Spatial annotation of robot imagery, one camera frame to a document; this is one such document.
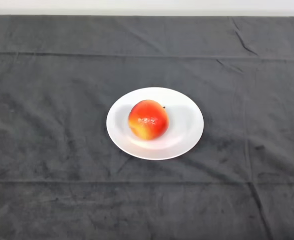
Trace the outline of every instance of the table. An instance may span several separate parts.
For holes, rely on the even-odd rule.
[[[106,131],[122,95],[189,96],[172,160]],[[0,16],[0,240],[294,240],[294,17]]]

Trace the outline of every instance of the red apple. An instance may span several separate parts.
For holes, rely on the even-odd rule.
[[[169,118],[165,109],[156,101],[143,100],[132,108],[128,124],[136,136],[152,140],[165,133],[169,126]]]

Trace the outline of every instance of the oval plate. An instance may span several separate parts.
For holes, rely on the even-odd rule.
[[[157,101],[169,116],[168,130],[157,139],[141,140],[128,126],[131,109],[142,100]],[[162,87],[142,88],[122,96],[107,116],[107,131],[112,141],[124,152],[147,160],[172,159],[186,153],[199,141],[203,126],[202,113],[190,98]]]

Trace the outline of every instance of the dark gray cloth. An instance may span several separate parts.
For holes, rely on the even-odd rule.
[[[204,133],[148,161],[122,95],[180,91]],[[0,240],[294,240],[294,18],[0,16]]]

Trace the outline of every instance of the white wall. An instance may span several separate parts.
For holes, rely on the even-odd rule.
[[[294,0],[0,0],[0,14],[294,16]]]

